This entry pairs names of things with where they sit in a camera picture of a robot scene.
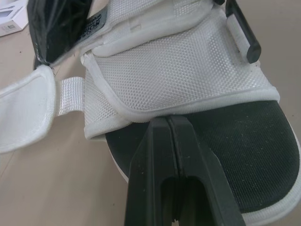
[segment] black plastic clip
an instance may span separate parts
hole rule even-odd
[[[250,48],[247,52],[246,58],[250,64],[255,63],[258,61],[261,55],[261,46],[256,39],[253,31],[251,30],[244,14],[242,13],[241,9],[239,8],[236,0],[227,0],[226,3],[226,16],[227,18],[232,14],[235,15],[241,29],[243,30],[249,44]]]

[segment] white velcro strap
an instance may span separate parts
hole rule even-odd
[[[72,77],[56,82],[56,116],[84,111],[85,80]]]
[[[40,66],[25,79],[0,90],[0,153],[41,140],[55,116],[55,80]]]

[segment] white fabric trim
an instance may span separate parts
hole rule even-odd
[[[298,149],[299,149],[299,156],[301,156],[301,147],[296,137],[296,134],[292,128],[294,133]],[[248,226],[262,226],[266,224],[270,224],[274,221],[277,221],[288,213],[290,213],[299,203],[301,199],[301,158],[300,158],[300,165],[299,165],[299,173],[296,179],[295,184],[293,185],[290,192],[279,202],[264,208],[259,211],[244,213],[243,218]]]
[[[85,80],[72,77],[56,82],[56,116],[72,111],[84,111]]]
[[[55,80],[50,67],[0,91],[0,153],[41,140],[55,116]]]
[[[84,128],[86,139],[93,139],[98,135],[109,133],[130,125],[132,122],[123,119],[118,114],[100,120],[93,124],[86,125]]]

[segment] black plastic bar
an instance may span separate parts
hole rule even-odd
[[[256,39],[252,29],[250,28],[244,14],[242,13],[240,7],[238,6],[236,0],[227,0],[226,3],[226,16],[229,17],[232,14],[235,15],[241,29],[243,30],[249,44],[250,48],[247,52],[246,58],[250,64],[258,61],[261,55],[261,46]]]
[[[185,189],[182,226],[245,226],[222,166],[183,116],[171,116],[176,158],[181,161]]]

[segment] white nylon webbing loop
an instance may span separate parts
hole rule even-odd
[[[60,116],[72,111],[84,111],[85,80],[72,77],[56,82],[56,110]]]

